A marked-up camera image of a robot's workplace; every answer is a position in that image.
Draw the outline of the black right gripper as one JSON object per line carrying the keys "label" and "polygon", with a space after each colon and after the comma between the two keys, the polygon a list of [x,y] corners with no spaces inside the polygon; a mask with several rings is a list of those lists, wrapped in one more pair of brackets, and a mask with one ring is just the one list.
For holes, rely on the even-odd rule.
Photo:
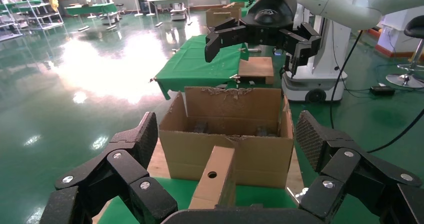
{"label": "black right gripper", "polygon": [[204,58],[210,63],[221,48],[241,43],[280,46],[291,55],[291,77],[299,66],[306,66],[310,57],[320,50],[322,36],[308,22],[293,30],[297,0],[257,0],[239,21],[227,18],[208,27]]}

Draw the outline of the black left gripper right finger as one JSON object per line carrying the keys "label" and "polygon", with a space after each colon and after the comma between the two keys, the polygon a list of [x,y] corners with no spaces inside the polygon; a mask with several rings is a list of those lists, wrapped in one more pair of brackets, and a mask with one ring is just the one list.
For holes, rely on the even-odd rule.
{"label": "black left gripper right finger", "polygon": [[328,224],[351,195],[382,224],[423,223],[424,191],[415,174],[366,152],[348,134],[321,125],[308,111],[299,115],[295,138],[317,173],[300,209]]}

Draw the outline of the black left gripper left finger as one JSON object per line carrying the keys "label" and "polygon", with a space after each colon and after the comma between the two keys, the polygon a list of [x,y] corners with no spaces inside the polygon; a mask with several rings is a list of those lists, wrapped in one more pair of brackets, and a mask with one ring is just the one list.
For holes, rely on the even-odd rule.
{"label": "black left gripper left finger", "polygon": [[90,224],[119,197],[140,224],[162,223],[178,204],[148,172],[157,141],[156,115],[146,112],[135,128],[116,133],[99,155],[56,181],[40,222]]}

